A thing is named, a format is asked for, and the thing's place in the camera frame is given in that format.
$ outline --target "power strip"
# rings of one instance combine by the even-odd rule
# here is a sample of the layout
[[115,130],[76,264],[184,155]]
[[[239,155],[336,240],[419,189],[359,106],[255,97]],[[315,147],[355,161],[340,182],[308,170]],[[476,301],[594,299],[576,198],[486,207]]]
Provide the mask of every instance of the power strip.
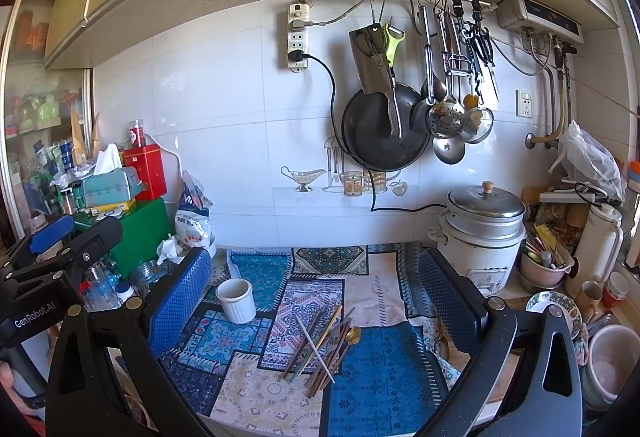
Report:
[[299,62],[294,62],[289,59],[288,55],[298,49],[302,50],[302,52],[308,52],[309,28],[304,27],[302,31],[292,31],[290,24],[294,20],[309,22],[311,20],[311,7],[308,4],[291,4],[287,14],[287,67],[293,72],[302,72],[309,67],[309,60],[303,58]]

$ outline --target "gold spoon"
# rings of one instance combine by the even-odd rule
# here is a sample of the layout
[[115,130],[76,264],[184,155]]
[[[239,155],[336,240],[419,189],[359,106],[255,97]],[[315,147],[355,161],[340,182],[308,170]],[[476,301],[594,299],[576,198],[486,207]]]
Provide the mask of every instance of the gold spoon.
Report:
[[[362,336],[362,328],[360,327],[352,327],[349,330],[349,332],[347,332],[347,335],[344,338],[344,340],[347,342],[347,348],[342,353],[342,356],[338,358],[338,361],[336,361],[335,365],[331,368],[331,373],[334,373],[336,370],[338,370],[338,367],[340,366],[340,363],[342,362],[343,357],[349,351],[349,347],[360,343],[361,336]],[[329,380],[328,377],[325,378],[325,380],[322,382],[322,385],[318,390],[322,390],[324,387],[326,387],[326,385],[329,383],[328,380]]]

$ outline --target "electrical outlet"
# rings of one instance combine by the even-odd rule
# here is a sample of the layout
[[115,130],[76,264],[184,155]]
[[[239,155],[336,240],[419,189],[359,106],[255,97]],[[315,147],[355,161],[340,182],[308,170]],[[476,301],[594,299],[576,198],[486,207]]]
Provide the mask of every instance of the electrical outlet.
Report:
[[516,91],[516,116],[520,116],[521,118],[533,118],[531,94]]
[[[311,20],[311,7],[308,4],[291,4],[287,14],[287,24],[291,24],[294,20],[303,20],[304,22]],[[302,31],[292,31],[290,26],[287,27],[287,55],[297,49],[308,52],[308,30],[309,28],[305,27]],[[303,58],[299,62],[294,62],[287,56],[287,67],[293,72],[301,72],[309,67],[309,60]]]

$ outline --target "rice cooker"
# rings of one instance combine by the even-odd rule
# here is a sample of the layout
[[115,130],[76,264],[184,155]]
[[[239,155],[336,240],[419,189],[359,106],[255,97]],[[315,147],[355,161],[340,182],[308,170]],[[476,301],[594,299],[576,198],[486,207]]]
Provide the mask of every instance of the rice cooker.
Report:
[[516,195],[491,181],[456,188],[447,194],[440,227],[430,229],[429,236],[458,274],[484,296],[494,295],[507,283],[525,237],[524,210]]

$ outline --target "lid knob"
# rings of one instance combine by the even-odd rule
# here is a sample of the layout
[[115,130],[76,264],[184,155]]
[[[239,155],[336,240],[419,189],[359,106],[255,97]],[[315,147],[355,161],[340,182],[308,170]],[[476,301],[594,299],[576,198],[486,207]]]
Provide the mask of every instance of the lid knob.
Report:
[[494,183],[492,181],[482,181],[482,195],[491,195],[494,189]]

